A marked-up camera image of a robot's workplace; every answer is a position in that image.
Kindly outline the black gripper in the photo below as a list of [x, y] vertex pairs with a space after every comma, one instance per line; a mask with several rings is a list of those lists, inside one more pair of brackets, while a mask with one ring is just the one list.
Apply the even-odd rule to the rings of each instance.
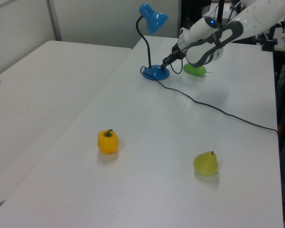
[[173, 63], [175, 60], [177, 60], [177, 59], [182, 60], [186, 56], [186, 54], [184, 54], [183, 50], [181, 50], [179, 48], [177, 43], [172, 47], [171, 50], [172, 50], [172, 58], [166, 57], [162, 61], [161, 69], [163, 69], [163, 70], [165, 70], [166, 67], [168, 65], [170, 65], [171, 63]]

